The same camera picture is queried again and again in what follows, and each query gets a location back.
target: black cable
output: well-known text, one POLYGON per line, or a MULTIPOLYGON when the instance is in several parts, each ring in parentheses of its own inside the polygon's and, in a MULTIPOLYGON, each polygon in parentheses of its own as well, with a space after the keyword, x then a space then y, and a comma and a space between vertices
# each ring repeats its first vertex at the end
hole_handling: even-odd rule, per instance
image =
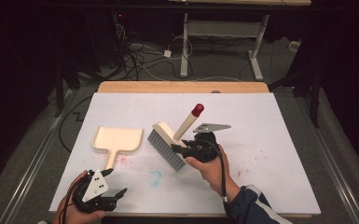
POLYGON ((232 44, 226 44, 226 43, 223 43, 223 41, 231 41, 231 40, 230 39, 212 40, 211 38, 208 38, 208 40, 210 42, 223 46, 223 47, 219 47, 219 48, 215 48, 215 49, 225 49, 225 48, 231 48, 231 47, 238 47, 240 44, 243 43, 244 39, 245 38, 242 38, 242 37, 236 37, 232 44))
POLYGON ((154 59, 154 60, 148 61, 148 62, 144 62, 144 63, 153 63, 153 62, 156 62, 156 61, 161 60, 161 59, 166 59, 166 57, 159 57, 157 59, 154 59))
POLYGON ((82 181, 84 181, 86 179, 86 177, 81 177, 80 179, 78 179, 74 185, 71 186, 71 188, 69 188, 68 192, 66 193, 66 196, 65 196, 65 203, 63 205, 63 209, 62 211, 60 212, 60 215, 59 215, 59 222, 60 224, 65 224, 66 222, 66 210, 68 209, 69 206, 72 205, 69 204, 69 200, 72 196, 72 193, 74 192, 75 188, 77 187, 77 185, 79 185, 82 181))
POLYGON ((207 56, 207 55, 212 54, 214 52, 214 42, 212 40, 210 40, 209 38, 208 39, 203 39, 203 38, 199 38, 199 37, 196 37, 196 36, 192 36, 192 37, 198 38, 198 40, 203 40, 205 42, 208 42, 211 45, 211 46, 197 46, 196 44, 194 44, 194 41, 192 40, 192 46, 193 46, 193 52, 192 53, 193 53, 193 55, 199 56, 199 57, 204 57, 204 56, 207 56), (194 52, 196 50, 196 48, 211 48, 211 49, 207 53, 197 54, 197 53, 194 52))
POLYGON ((60 139, 61 145, 62 145, 62 146, 65 148, 65 150, 67 150, 69 153, 71 153, 72 150, 69 149, 69 147, 68 147, 68 146, 63 142, 63 140, 62 140, 62 134, 61 134, 62 126, 63 126, 63 124, 65 123, 66 119, 68 119, 69 115, 72 114, 72 112, 74 112, 74 110, 75 110, 78 106, 80 106, 81 104, 83 104, 84 102, 86 102, 87 100, 89 100, 89 99, 91 99, 91 98, 92 98, 92 96, 89 96, 89 97, 83 99, 82 101, 80 101, 79 103, 77 103, 77 104, 65 115, 65 117, 63 118, 63 121, 62 121, 62 123, 61 123, 61 125, 60 125, 60 128, 59 128, 59 130, 58 130, 58 137, 59 137, 59 139, 60 139))
POLYGON ((127 58, 129 58, 128 60, 127 60, 127 62, 132 62, 132 66, 129 66, 129 65, 127 65, 127 62, 125 62, 125 66, 124 66, 124 71, 125 71, 125 73, 126 73, 126 76, 125 77, 123 77, 123 78, 121 78, 121 79, 127 79, 127 80, 133 80, 132 78, 133 77, 136 77, 136 79, 135 79, 135 81, 137 81, 138 79, 139 79, 139 70, 138 70, 138 64, 139 64, 139 66, 140 67, 142 67, 142 63, 143 63, 143 61, 142 60, 139 60, 138 59, 138 55, 137 54, 134 54, 134 55, 132 55, 132 53, 131 53, 131 51, 130 50, 127 50, 127 52, 126 52, 126 57, 127 58), (135 70, 135 74, 134 75, 131 75, 131 72, 133 71, 133 70, 135 70))
POLYGON ((223 206, 225 208, 226 215, 228 218, 235 223, 234 219, 232 218, 231 214, 229 213, 229 206, 228 206, 228 196, 226 193, 226 170, 225 170, 225 163, 223 160, 223 154, 222 151, 220 151, 220 148, 217 148, 213 143, 211 143, 208 140, 202 139, 201 142, 206 143, 210 147, 212 147, 219 157, 221 169, 222 169, 222 199, 223 199, 223 206))
POLYGON ((158 64, 160 64, 160 63, 168 63, 168 64, 170 64, 171 67, 172 67, 172 69, 173 69, 173 76, 174 76, 174 77, 178 77, 178 76, 175 74, 175 68, 174 68, 173 63, 170 63, 170 62, 159 62, 159 63, 155 63, 155 64, 153 64, 153 65, 150 65, 150 66, 146 67, 145 69, 149 69, 149 68, 151 68, 151 67, 153 67, 153 66, 156 66, 156 65, 158 65, 158 64))

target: wooden handle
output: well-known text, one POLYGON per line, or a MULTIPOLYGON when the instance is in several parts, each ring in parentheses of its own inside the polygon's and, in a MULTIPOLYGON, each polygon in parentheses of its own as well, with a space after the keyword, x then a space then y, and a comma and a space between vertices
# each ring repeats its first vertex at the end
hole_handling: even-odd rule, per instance
POLYGON ((116 163, 118 150, 108 150, 104 170, 113 169, 116 163))
POLYGON ((179 127, 178 131, 173 135, 173 140, 178 141, 183 134, 188 130, 188 128, 196 121, 199 117, 200 113, 203 111, 204 107, 202 104, 197 104, 196 107, 191 111, 191 113, 187 116, 185 121, 179 127))

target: human hand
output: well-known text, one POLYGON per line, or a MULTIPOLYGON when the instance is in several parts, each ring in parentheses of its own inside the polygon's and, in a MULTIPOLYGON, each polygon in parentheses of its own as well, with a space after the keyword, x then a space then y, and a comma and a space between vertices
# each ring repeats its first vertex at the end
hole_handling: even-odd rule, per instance
MULTIPOLYGON (((225 165, 225 180, 226 180, 226 194, 228 196, 228 202, 230 203, 235 196, 240 192, 240 187, 234 182, 229 175, 228 158, 227 155, 219 145, 220 152, 223 157, 223 163, 225 165)), ((206 180, 211 189, 216 191, 222 196, 222 166, 219 157, 216 157, 213 161, 202 163, 193 157, 187 157, 186 162, 193 168, 201 172, 202 178, 206 180)))
MULTIPOLYGON (((83 171, 71 184, 71 187, 82 177, 87 176, 87 171, 83 171)), ((62 198, 60 205, 58 206, 56 216, 53 219, 53 224, 62 224, 62 210, 65 207, 65 200, 68 195, 62 198)), ((100 219, 106 215, 105 211, 95 211, 90 214, 82 213, 77 210, 72 201, 72 194, 69 196, 69 204, 66 209, 66 224, 86 224, 94 220, 100 219)))

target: brush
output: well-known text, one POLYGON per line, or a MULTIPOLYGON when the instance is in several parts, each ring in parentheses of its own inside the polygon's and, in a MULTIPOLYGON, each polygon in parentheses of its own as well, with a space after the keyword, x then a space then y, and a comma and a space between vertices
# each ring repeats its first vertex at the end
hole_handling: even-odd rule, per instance
POLYGON ((202 104, 197 104, 176 133, 174 133, 173 130, 163 121, 153 124, 153 131, 147 140, 175 171, 179 171, 182 167, 184 167, 185 162, 181 156, 173 152, 171 144, 186 147, 180 138, 200 116, 203 109, 204 107, 202 104))

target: jacket sleeve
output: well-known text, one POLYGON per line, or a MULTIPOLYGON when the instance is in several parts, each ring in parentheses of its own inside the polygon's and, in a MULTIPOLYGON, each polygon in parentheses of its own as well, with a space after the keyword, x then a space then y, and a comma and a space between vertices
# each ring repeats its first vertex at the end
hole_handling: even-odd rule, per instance
POLYGON ((237 224, 291 223, 270 208, 264 194, 254 185, 241 187, 229 210, 237 224))

